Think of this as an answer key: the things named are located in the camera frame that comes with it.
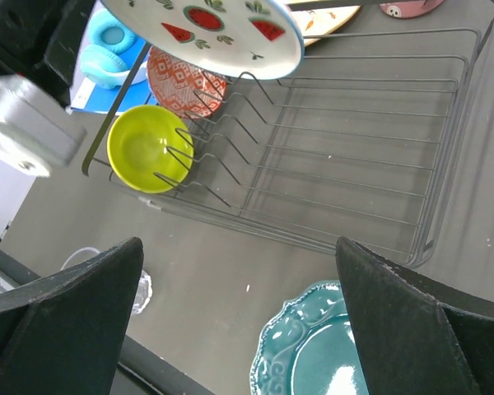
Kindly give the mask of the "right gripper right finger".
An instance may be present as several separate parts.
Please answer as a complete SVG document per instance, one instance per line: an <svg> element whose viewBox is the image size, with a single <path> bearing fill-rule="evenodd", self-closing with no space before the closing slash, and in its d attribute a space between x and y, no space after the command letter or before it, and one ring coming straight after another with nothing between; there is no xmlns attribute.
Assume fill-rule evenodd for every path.
<svg viewBox="0 0 494 395"><path fill-rule="evenodd" d="M494 394L494 302L341 237L336 264L371 394Z"/></svg>

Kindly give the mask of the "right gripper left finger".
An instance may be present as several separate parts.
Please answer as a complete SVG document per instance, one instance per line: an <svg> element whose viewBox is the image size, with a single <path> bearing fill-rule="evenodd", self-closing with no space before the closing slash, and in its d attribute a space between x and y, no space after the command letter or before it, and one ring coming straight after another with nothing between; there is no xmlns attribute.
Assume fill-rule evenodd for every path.
<svg viewBox="0 0 494 395"><path fill-rule="evenodd" d="M144 259L132 237L0 294L0 394L108 394Z"/></svg>

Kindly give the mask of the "teal scalloped plate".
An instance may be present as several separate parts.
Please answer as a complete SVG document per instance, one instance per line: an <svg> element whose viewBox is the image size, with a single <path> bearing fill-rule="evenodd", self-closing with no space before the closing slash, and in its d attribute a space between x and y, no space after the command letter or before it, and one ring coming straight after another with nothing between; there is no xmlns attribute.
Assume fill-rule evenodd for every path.
<svg viewBox="0 0 494 395"><path fill-rule="evenodd" d="M252 394L367 394L341 284L320 281L264 325L249 372Z"/></svg>

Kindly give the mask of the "lime green bowl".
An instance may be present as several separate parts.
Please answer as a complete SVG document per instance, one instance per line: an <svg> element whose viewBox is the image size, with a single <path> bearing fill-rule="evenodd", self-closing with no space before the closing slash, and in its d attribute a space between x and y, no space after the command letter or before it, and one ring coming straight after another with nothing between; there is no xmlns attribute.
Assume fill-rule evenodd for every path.
<svg viewBox="0 0 494 395"><path fill-rule="evenodd" d="M107 137L113 171L143 193L178 187L193 164L193 138L176 114L157 105L139 105L122 113Z"/></svg>

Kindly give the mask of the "orange blue patterned bowl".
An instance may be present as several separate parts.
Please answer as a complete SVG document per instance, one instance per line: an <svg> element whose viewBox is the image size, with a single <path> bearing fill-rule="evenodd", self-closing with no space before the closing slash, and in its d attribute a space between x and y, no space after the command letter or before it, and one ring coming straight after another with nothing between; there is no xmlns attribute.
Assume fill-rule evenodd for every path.
<svg viewBox="0 0 494 395"><path fill-rule="evenodd" d="M181 118L207 118L225 99L226 80L152 46L147 80L157 103Z"/></svg>

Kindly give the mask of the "peach bird plate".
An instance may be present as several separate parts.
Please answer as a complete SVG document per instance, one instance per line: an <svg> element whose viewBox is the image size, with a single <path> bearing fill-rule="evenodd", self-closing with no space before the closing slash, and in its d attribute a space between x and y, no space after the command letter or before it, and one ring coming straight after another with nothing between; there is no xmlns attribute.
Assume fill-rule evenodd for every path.
<svg viewBox="0 0 494 395"><path fill-rule="evenodd" d="M348 23L361 9L360 6L314 9L292 12L300 27L304 45L309 46Z"/></svg>

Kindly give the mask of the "watermelon pattern plate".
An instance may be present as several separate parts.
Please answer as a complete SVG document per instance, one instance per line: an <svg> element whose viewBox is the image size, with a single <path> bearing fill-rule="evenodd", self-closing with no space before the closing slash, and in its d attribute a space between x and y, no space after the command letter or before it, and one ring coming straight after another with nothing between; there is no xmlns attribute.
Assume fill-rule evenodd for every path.
<svg viewBox="0 0 494 395"><path fill-rule="evenodd" d="M279 1L108 0L118 20L149 44L206 71L274 80L300 65L305 44Z"/></svg>

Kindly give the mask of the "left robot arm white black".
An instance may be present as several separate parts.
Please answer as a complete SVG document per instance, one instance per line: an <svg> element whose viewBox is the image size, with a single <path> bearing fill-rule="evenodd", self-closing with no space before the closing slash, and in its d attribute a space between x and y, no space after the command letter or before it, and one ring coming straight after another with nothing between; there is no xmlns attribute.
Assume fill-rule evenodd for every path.
<svg viewBox="0 0 494 395"><path fill-rule="evenodd" d="M86 136L67 109L92 1L0 1L0 160L49 177Z"/></svg>

